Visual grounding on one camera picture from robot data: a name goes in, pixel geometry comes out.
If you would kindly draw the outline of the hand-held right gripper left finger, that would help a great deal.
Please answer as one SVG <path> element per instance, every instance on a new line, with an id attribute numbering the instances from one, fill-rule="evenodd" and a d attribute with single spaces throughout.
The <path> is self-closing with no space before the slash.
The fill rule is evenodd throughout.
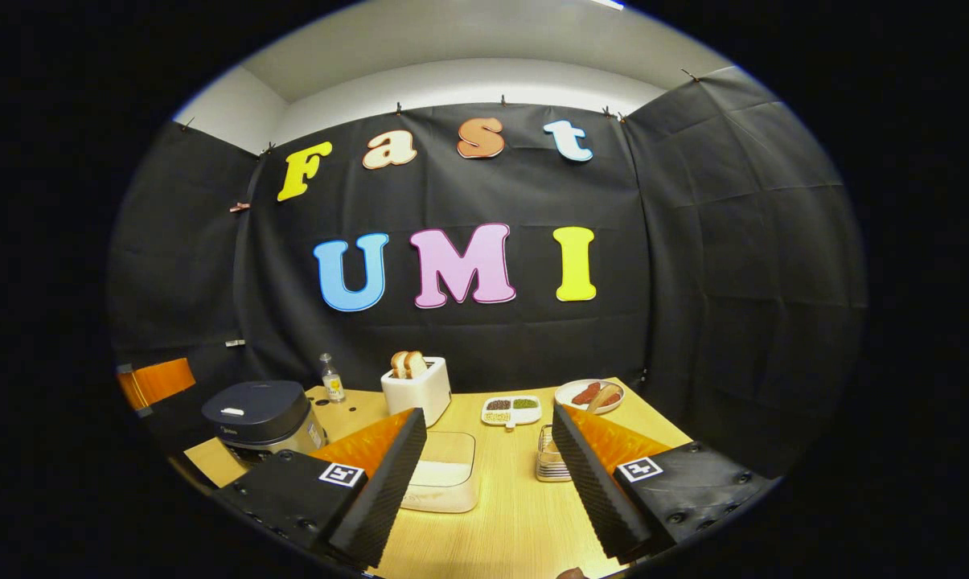
<path id="1" fill-rule="evenodd" d="M 213 502 L 300 551 L 378 567 L 426 437 L 423 410 L 407 409 L 312 454 L 278 452 Z"/>

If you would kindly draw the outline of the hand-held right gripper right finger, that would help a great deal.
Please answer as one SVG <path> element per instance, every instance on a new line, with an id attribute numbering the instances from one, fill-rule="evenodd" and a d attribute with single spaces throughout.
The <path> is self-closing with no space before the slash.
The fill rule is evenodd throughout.
<path id="1" fill-rule="evenodd" d="M 555 404 L 552 435 L 603 552 L 620 564 L 693 544 L 775 487 L 703 442 L 671 448 L 568 404 Z"/>

